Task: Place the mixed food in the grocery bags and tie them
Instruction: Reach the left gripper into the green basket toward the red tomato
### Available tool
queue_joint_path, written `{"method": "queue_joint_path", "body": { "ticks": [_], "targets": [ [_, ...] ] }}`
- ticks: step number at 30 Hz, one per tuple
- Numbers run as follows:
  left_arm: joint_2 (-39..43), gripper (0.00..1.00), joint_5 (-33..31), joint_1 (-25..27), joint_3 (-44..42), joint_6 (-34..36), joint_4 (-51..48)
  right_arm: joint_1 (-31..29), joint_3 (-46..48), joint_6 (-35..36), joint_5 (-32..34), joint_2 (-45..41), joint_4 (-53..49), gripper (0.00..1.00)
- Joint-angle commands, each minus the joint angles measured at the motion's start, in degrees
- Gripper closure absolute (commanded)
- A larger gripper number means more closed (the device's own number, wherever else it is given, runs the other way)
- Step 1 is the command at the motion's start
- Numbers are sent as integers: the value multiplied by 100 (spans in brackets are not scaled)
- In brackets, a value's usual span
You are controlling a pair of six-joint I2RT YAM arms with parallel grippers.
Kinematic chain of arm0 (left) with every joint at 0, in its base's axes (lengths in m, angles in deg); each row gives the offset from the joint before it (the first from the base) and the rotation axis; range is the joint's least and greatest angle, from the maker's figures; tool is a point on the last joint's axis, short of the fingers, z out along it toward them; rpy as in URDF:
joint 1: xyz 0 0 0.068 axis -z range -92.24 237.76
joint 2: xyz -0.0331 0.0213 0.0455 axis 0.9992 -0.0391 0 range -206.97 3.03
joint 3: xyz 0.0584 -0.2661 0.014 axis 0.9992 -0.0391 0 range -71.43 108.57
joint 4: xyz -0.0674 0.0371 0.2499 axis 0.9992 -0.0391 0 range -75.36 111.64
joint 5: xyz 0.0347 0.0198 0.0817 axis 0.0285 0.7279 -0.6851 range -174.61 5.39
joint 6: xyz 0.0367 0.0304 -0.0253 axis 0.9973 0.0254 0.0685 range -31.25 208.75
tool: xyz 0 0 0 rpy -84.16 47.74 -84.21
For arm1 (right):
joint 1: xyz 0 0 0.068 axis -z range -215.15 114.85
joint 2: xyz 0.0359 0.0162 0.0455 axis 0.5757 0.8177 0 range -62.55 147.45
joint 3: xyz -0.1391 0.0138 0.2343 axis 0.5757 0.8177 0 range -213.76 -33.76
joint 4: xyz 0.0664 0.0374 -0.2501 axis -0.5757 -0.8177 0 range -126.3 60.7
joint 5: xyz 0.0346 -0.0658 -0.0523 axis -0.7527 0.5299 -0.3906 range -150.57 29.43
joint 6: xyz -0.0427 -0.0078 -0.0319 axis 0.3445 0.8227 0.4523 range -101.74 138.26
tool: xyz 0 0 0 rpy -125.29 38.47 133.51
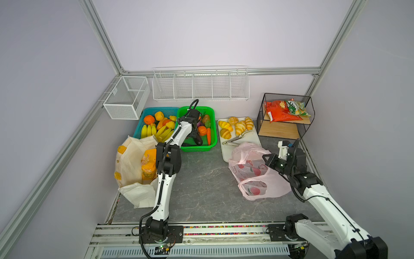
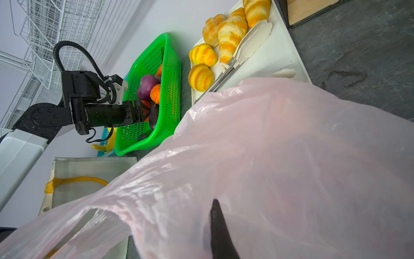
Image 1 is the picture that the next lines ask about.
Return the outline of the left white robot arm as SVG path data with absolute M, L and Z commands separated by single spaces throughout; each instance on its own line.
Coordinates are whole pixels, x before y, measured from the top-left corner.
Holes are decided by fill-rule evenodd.
M 181 147 L 186 138 L 193 138 L 196 145 L 202 145 L 203 140 L 198 133 L 197 123 L 201 113 L 197 110 L 199 100 L 195 99 L 187 112 L 177 119 L 178 127 L 166 142 L 158 143 L 156 147 L 157 192 L 154 208 L 140 218 L 139 235 L 144 234 L 168 239 L 169 202 L 172 186 L 176 175 L 181 169 Z

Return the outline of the pink plastic grocery bag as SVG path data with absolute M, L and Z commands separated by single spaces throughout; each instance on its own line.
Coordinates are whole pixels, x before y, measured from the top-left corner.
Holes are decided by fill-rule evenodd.
M 291 192 L 290 184 L 265 165 L 263 155 L 270 153 L 250 142 L 242 143 L 232 151 L 229 169 L 243 197 L 249 201 L 278 198 Z

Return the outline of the white canvas tote bag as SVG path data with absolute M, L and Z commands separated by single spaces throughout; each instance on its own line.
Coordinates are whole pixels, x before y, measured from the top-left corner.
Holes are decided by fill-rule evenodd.
M 141 159 L 146 150 L 156 148 L 155 137 L 137 139 L 128 137 L 118 147 L 115 158 L 114 177 L 118 191 L 135 207 L 149 208 L 155 205 L 158 182 L 143 181 L 141 175 Z

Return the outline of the yellow snack bag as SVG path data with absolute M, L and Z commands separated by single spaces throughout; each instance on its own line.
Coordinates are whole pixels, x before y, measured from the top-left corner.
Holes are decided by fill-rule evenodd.
M 141 159 L 141 175 L 143 181 L 153 181 L 156 177 L 156 149 L 146 150 Z

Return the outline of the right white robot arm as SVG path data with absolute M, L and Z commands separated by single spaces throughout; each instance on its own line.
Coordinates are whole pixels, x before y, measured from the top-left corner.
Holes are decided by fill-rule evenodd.
M 321 179 L 307 169 L 306 154 L 294 143 L 280 141 L 279 153 L 264 154 L 265 165 L 277 171 L 292 193 L 309 202 L 332 233 L 327 234 L 304 214 L 287 216 L 283 232 L 289 240 L 304 239 L 329 259 L 386 259 L 388 246 L 360 227 L 329 194 Z

